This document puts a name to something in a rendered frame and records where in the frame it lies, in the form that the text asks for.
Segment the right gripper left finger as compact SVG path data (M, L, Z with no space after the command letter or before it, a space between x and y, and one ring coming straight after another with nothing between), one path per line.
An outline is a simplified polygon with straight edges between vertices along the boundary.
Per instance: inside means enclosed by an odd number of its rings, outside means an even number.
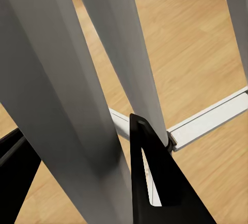
M0 139L0 224L14 224L41 159L19 128Z

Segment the camera tripod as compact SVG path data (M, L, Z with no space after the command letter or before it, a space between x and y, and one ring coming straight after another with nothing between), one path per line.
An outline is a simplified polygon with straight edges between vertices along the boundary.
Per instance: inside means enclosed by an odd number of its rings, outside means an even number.
M166 130L135 0L82 0L134 114L170 155L248 111L248 86ZM248 0L227 0L248 85ZM72 0L0 0L0 102L87 224L133 224L119 137ZM173 157L173 156L172 156ZM148 167L150 204L162 206Z

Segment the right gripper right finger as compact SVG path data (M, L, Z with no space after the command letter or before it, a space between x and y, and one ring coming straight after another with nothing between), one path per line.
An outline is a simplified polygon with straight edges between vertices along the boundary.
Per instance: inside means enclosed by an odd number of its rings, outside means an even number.
M133 224L216 224L149 122L129 118ZM150 204L142 149L162 206Z

